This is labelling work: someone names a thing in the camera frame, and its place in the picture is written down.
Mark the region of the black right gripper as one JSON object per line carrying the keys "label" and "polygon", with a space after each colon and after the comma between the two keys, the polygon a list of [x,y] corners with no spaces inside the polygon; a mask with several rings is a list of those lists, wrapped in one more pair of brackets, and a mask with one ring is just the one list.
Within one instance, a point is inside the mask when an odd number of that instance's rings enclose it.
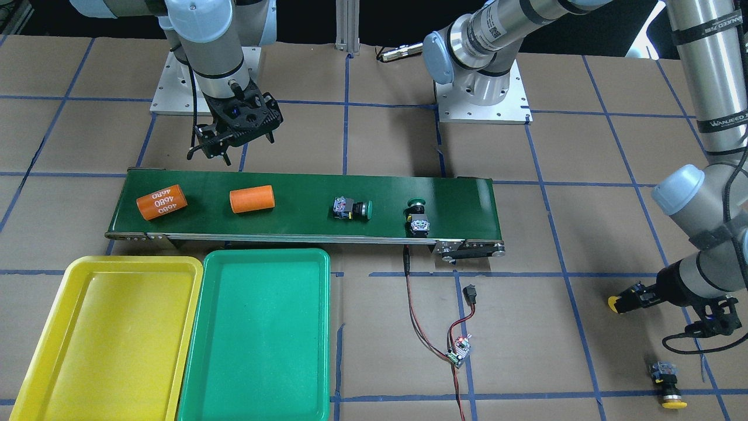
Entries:
{"label": "black right gripper", "polygon": [[209,159],[221,156],[226,166],[232,165],[227,152],[230,147],[241,147],[262,136],[275,144],[273,131],[283,123],[276,99],[262,93],[255,82],[243,89],[232,82],[230,88],[233,93],[229,98],[204,98],[213,123],[198,123],[193,128],[197,141],[193,151],[202,151]]}

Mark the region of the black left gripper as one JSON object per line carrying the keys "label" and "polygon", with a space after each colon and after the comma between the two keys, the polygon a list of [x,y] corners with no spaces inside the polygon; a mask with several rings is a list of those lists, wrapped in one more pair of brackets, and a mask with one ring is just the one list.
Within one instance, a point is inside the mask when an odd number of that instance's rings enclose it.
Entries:
{"label": "black left gripper", "polygon": [[711,338],[730,336],[741,327],[736,314],[737,299],[718,296],[703,298],[690,291],[680,275],[658,275],[654,285],[639,282],[628,288],[628,310],[637,310],[670,303],[681,308],[690,307],[698,316],[681,333],[668,338]]}

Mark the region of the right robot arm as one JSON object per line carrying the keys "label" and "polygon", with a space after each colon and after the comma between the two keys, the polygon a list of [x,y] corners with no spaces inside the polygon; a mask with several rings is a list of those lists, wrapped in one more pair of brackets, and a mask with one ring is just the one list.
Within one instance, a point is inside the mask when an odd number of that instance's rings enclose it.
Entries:
{"label": "right robot arm", "polygon": [[277,40],[277,2],[73,1],[72,6],[99,19],[157,17],[171,53],[188,69],[193,101],[201,94],[213,117],[210,125],[194,123],[188,159],[201,151],[230,165],[230,147],[259,137],[275,141],[283,115],[252,77],[244,48]]}

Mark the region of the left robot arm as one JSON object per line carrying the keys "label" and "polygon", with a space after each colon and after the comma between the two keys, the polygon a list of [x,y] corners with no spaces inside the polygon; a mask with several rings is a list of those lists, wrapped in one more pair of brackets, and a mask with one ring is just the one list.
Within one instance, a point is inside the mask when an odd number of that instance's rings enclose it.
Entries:
{"label": "left robot arm", "polygon": [[[508,86],[519,46],[566,15],[583,16],[604,1],[488,1],[428,34],[425,66],[435,85],[451,87],[481,107],[505,94],[479,96],[488,84]],[[687,164],[651,192],[662,212],[694,245],[692,255],[608,300],[623,314],[671,303],[697,320],[675,339],[729,336],[742,323],[735,293],[746,289],[746,20],[738,1],[667,1],[671,39],[680,57],[707,165]]]}

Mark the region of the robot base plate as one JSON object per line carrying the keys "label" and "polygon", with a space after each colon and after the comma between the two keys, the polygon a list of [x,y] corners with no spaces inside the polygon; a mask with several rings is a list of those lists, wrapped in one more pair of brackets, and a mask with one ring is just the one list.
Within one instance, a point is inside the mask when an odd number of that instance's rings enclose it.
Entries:
{"label": "robot base plate", "polygon": [[434,82],[439,123],[529,125],[534,122],[518,62],[508,74],[479,73],[457,77],[451,84]]}
{"label": "robot base plate", "polygon": [[[259,46],[244,46],[245,65],[257,84],[259,70],[262,64],[262,48]],[[153,94],[150,112],[157,115],[190,116],[193,114],[194,101],[192,85],[188,75],[189,69],[175,58],[174,53],[168,53],[165,67],[158,80],[157,89]]]}

